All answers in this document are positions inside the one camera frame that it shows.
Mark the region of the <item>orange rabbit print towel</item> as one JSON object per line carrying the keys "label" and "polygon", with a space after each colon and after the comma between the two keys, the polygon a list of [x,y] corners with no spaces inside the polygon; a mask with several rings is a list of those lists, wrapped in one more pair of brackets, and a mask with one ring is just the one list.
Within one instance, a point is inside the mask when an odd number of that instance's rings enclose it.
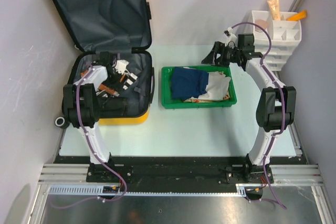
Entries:
{"label": "orange rabbit print towel", "polygon": [[106,86],[105,84],[99,85],[98,90],[105,91],[107,94],[112,95],[114,97],[118,97],[120,95],[119,92],[117,92],[115,89],[112,89]]}

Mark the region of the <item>black white striped cloth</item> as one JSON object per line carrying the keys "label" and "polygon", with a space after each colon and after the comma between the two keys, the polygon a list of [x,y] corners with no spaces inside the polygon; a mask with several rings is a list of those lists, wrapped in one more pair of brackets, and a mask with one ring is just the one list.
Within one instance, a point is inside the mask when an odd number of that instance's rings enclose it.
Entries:
{"label": "black white striped cloth", "polygon": [[[123,91],[127,90],[131,85],[133,85],[137,81],[138,77],[134,75],[133,73],[125,73],[125,81],[124,84],[117,84],[117,85],[112,85],[109,83],[109,75],[107,79],[102,83],[105,84],[106,86],[115,89],[119,94],[121,94]],[[96,95],[98,97],[114,97],[112,95],[107,94],[105,91],[97,91]]]}

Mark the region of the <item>white cloth garment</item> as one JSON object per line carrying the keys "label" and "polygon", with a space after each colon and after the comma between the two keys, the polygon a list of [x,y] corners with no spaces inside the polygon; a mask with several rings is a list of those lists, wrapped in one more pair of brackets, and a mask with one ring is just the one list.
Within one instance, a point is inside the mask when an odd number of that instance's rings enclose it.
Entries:
{"label": "white cloth garment", "polygon": [[208,85],[205,88],[206,93],[218,92],[225,94],[228,91],[231,77],[227,77],[223,72],[209,72]]}

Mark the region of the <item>navy blue cloth garment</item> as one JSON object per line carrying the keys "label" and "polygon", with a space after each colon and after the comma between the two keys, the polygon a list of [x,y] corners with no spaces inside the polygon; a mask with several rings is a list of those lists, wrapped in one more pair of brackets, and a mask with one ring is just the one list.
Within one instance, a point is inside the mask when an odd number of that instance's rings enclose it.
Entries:
{"label": "navy blue cloth garment", "polygon": [[205,94],[209,73],[204,70],[175,67],[171,76],[173,99],[187,100]]}

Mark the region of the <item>floral cloth pouch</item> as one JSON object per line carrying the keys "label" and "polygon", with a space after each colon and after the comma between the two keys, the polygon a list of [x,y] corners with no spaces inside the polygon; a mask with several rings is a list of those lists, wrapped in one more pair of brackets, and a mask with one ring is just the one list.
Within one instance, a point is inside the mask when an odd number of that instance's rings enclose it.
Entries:
{"label": "floral cloth pouch", "polygon": [[188,98],[183,100],[183,102],[191,102],[191,103],[211,103],[211,102],[222,102],[230,99],[229,92],[227,91],[225,94],[218,92],[208,92],[206,94],[200,95],[198,98]]}

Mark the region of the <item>green plastic tray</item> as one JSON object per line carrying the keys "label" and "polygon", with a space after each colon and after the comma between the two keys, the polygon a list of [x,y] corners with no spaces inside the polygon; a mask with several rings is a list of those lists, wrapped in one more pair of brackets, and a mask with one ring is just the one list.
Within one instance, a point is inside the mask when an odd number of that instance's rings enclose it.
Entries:
{"label": "green plastic tray", "polygon": [[161,103],[165,109],[200,109],[200,108],[228,108],[237,103],[237,96],[231,75],[230,68],[215,67],[209,65],[189,66],[189,68],[204,70],[207,72],[222,72],[225,76],[231,77],[228,87],[228,98],[216,102],[184,102],[181,99],[172,98],[171,77],[175,67],[163,67],[161,69]]}

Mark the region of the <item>pink round cosmetic jar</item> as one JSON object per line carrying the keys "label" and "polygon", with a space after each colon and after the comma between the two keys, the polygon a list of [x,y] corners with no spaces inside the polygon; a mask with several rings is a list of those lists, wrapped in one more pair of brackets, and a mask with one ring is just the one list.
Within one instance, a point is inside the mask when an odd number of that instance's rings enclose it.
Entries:
{"label": "pink round cosmetic jar", "polygon": [[255,24],[258,25],[255,28],[255,31],[262,32],[262,30],[267,30],[268,23],[267,23],[266,20],[264,20],[264,19],[257,19],[257,20],[255,20]]}

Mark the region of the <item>yellow Pikachu hard-shell suitcase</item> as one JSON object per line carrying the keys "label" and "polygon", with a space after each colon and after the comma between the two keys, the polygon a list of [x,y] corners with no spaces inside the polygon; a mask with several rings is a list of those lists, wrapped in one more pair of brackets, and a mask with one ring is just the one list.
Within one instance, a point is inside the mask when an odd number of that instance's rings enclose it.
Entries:
{"label": "yellow Pikachu hard-shell suitcase", "polygon": [[[104,125],[138,124],[146,120],[154,95],[154,67],[148,48],[152,43],[150,6],[147,0],[52,0],[81,59],[75,81],[99,59],[102,52],[116,54],[129,62],[125,73],[137,81],[118,97],[127,98],[124,116],[101,118]],[[65,129],[62,116],[55,125]]]}

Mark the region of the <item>white plastic drawer organizer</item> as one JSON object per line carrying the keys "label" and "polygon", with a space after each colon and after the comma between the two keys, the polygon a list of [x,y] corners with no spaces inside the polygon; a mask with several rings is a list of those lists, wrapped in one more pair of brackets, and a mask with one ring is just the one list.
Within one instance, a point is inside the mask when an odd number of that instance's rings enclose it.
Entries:
{"label": "white plastic drawer organizer", "polygon": [[286,21],[295,14],[296,12],[281,12],[281,20],[273,20],[271,13],[266,10],[252,10],[249,13],[249,22],[255,23],[257,19],[264,19],[268,23],[266,32],[271,39],[271,50],[266,55],[265,62],[271,71],[281,71],[301,43],[301,21]]}

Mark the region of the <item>beige cosmetic tube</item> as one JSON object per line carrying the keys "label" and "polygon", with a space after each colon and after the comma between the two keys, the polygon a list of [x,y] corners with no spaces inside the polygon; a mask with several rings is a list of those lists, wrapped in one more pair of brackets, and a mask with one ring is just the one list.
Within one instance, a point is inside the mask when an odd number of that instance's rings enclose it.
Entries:
{"label": "beige cosmetic tube", "polygon": [[279,0],[267,1],[271,16],[273,20],[281,20]]}

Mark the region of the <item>orange cosmetic tube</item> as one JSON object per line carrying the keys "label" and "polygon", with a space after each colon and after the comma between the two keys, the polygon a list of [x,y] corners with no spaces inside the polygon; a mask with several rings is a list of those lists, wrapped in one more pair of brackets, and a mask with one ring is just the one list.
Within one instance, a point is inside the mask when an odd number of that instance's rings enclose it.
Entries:
{"label": "orange cosmetic tube", "polygon": [[292,15],[292,16],[288,17],[286,19],[286,21],[297,22],[297,21],[300,21],[300,20],[302,20],[302,19],[304,19],[306,17],[307,17],[307,11],[303,10],[303,11],[301,11],[299,13],[296,13],[295,15]]}

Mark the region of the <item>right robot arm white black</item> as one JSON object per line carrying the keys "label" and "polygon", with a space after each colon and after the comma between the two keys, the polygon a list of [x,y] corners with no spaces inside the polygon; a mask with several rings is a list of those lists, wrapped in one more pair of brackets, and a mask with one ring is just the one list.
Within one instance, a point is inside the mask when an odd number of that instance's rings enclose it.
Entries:
{"label": "right robot arm white black", "polygon": [[294,121],[297,92],[283,84],[264,62],[264,55],[255,51],[253,34],[235,35],[229,30],[224,33],[226,42],[215,42],[202,63],[221,67],[235,63],[252,77],[261,91],[256,109],[259,130],[255,143],[241,168],[225,169],[226,179],[228,183],[258,183],[272,176],[270,153],[279,135]]}

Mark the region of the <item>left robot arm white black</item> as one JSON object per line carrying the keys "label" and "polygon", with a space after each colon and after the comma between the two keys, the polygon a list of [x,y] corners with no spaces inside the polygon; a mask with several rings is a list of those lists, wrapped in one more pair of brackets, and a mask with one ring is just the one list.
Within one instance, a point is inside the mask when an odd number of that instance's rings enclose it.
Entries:
{"label": "left robot arm white black", "polygon": [[102,52],[99,59],[88,63],[83,76],[75,81],[81,59],[79,56],[72,67],[68,83],[63,87],[62,112],[64,126],[72,124],[86,139],[90,151],[93,171],[105,182],[120,177],[114,168],[111,153],[102,138],[98,121],[123,115],[126,111],[126,98],[114,97],[106,89],[99,87],[110,76],[117,73],[118,56]]}

